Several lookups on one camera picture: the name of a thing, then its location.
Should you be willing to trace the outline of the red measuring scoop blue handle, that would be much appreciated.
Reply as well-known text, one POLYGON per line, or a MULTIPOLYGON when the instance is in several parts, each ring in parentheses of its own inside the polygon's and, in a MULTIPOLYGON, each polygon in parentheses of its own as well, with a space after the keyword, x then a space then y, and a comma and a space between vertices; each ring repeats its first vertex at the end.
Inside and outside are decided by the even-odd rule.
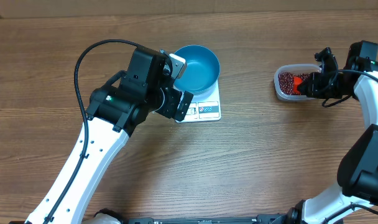
POLYGON ((293 94, 294 95, 301 95, 301 91, 298 90, 298 87, 302 84, 303 80, 300 77, 294 76, 293 77, 293 94))

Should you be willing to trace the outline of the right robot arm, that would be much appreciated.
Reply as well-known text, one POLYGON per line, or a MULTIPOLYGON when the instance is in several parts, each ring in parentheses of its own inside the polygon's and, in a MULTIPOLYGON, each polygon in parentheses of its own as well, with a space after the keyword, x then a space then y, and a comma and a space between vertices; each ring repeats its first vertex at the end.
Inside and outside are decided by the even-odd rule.
POLYGON ((275 223, 342 223, 357 210, 375 215, 378 206, 378 44, 362 40, 350 45, 339 68, 329 47, 315 54, 321 70, 298 83, 301 96, 336 104, 354 98, 360 103, 365 131, 341 160, 337 181, 316 197, 302 200, 275 223))

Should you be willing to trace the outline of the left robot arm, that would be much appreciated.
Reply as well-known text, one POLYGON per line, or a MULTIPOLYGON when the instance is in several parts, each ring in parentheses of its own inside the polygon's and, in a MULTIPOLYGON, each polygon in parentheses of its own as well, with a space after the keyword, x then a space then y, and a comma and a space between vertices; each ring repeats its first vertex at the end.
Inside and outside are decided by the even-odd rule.
POLYGON ((77 142, 51 189, 26 223, 81 223, 86 208, 116 154, 149 113, 183 121, 193 95, 174 89, 187 61, 136 46, 129 67, 95 89, 77 142))

